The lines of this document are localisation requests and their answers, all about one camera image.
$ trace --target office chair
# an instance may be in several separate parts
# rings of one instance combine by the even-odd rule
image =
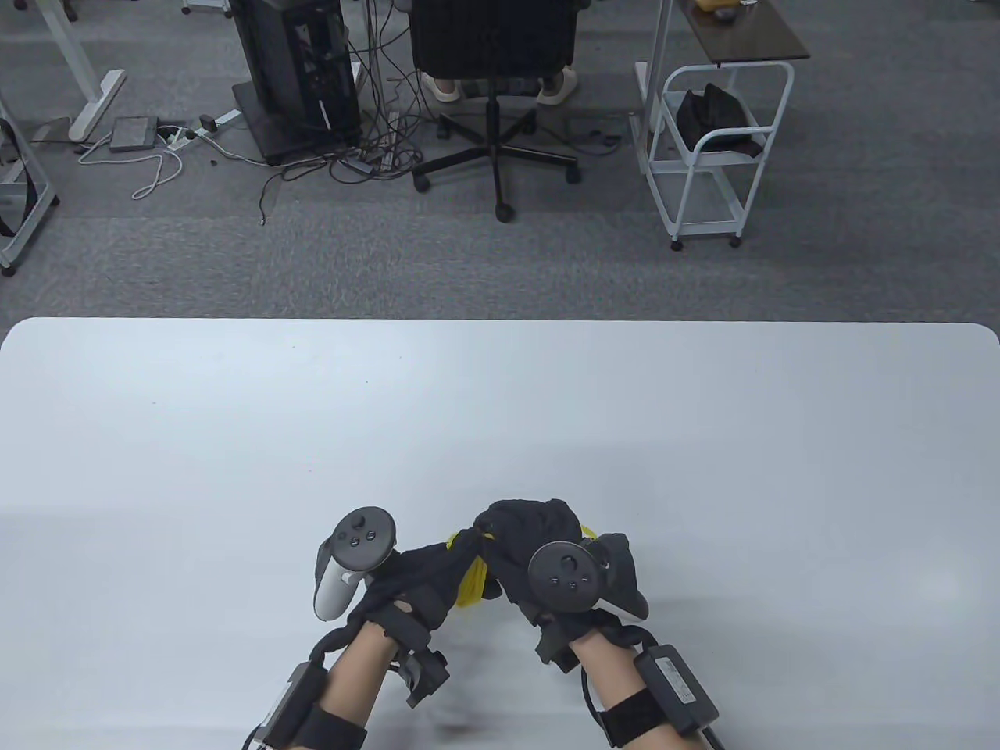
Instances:
[[[576,14],[584,0],[395,0],[410,14],[413,62],[435,78],[486,79],[486,134],[481,135],[454,119],[440,115],[438,137],[457,133],[474,145],[470,149],[418,164],[413,186],[425,193],[427,175],[458,164],[488,158],[493,167],[496,217],[507,223],[514,208],[503,199],[500,159],[512,158],[563,167],[566,182],[580,182],[575,157],[512,146],[520,134],[537,129],[532,109],[506,130],[500,129],[497,82],[503,78],[552,78],[573,61]]]
[[[27,10],[28,0],[14,0],[14,7],[18,10]],[[69,0],[63,0],[63,10],[66,11],[66,18],[69,19],[70,23],[75,23],[79,18],[76,11],[73,10],[73,6],[69,4]]]

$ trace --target chair backrest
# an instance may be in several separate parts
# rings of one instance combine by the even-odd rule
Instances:
[[[411,0],[413,62],[435,78],[542,78],[573,61],[579,0]]]

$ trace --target white sneaker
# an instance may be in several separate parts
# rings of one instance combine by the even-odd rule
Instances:
[[[420,80],[423,82],[424,86],[430,91],[434,98],[437,99],[442,104],[451,104],[452,102],[457,102],[462,98],[462,91],[459,89],[458,84],[455,84],[455,90],[450,93],[445,93],[440,88],[438,88],[437,81],[434,80],[434,76],[429,76],[426,73],[420,74]]]
[[[569,98],[569,95],[576,91],[577,84],[579,83],[576,71],[573,70],[568,65],[563,68],[563,82],[562,86],[553,93],[546,94],[544,84],[542,86],[541,92],[538,94],[538,98],[535,100],[539,104],[546,104],[550,107],[554,107],[558,104],[562,104]]]

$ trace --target forearm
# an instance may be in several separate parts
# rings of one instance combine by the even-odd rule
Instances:
[[[586,670],[605,709],[618,705],[646,687],[632,663],[635,652],[615,646],[600,633],[591,632],[571,643],[570,648]],[[704,750],[700,738],[684,739],[669,724],[661,724],[625,747],[627,750]]]
[[[319,707],[363,727],[371,716],[397,648],[396,642],[379,625],[371,622],[362,625],[358,635],[331,667]]]

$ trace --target black bag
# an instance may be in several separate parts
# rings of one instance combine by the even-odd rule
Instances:
[[[694,151],[698,141],[713,130],[749,126],[750,122],[739,99],[712,83],[705,87],[703,96],[688,91],[677,110],[677,129],[689,151]],[[763,150],[749,135],[722,135],[710,140],[702,149],[702,151],[738,151],[750,158],[756,158]]]

